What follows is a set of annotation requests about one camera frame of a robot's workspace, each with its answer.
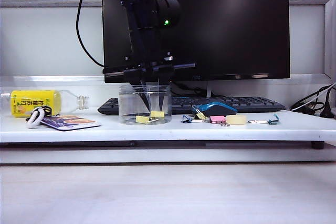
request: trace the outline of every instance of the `blue computer mouse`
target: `blue computer mouse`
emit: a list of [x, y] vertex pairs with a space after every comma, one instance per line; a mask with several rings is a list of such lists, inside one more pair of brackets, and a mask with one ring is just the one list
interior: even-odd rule
[[210, 102], [196, 106], [205, 116], [213, 115], [235, 115], [237, 110], [222, 102]]

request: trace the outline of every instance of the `desk surface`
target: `desk surface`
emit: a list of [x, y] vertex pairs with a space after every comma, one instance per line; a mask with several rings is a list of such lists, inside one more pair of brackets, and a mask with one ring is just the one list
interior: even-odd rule
[[3, 166], [1, 221], [334, 224], [335, 163]]
[[[79, 114], [102, 124], [100, 127], [61, 132], [40, 125], [27, 129], [25, 119], [12, 116], [1, 118], [1, 143], [73, 142], [73, 141], [132, 141], [132, 140], [280, 140], [334, 141], [336, 120], [280, 111], [277, 125], [246, 124], [221, 127], [210, 123], [181, 123], [181, 116], [160, 125], [124, 125], [117, 116], [99, 114], [96, 109]], [[274, 113], [246, 113], [248, 120], [268, 120]]]

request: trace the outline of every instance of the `monitor screen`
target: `monitor screen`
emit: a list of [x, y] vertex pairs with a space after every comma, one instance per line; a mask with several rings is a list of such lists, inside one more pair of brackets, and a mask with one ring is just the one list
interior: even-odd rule
[[[289, 78], [289, 0], [178, 0], [177, 26], [161, 29], [162, 49], [196, 67], [174, 81]], [[104, 64], [130, 63], [126, 12], [103, 0]], [[123, 82], [105, 77], [105, 82]]]

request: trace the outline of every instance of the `black keyboard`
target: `black keyboard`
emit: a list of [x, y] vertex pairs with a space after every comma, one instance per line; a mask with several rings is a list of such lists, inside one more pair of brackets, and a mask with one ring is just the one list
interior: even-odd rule
[[[192, 105], [222, 102], [238, 110], [238, 113], [276, 112], [285, 106], [263, 97], [172, 97], [172, 114], [192, 114]], [[105, 115], [118, 115], [118, 98], [111, 98], [98, 111]]]

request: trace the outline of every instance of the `clear plastic container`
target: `clear plastic container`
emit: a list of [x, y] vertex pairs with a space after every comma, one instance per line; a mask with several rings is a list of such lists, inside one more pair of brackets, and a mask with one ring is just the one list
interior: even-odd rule
[[169, 85], [121, 86], [119, 121], [124, 124], [153, 125], [172, 119]]
[[13, 90], [1, 94], [2, 108], [6, 103], [11, 114], [17, 118], [29, 117], [34, 108], [44, 105], [51, 107], [53, 115], [88, 109], [88, 99], [68, 90]]

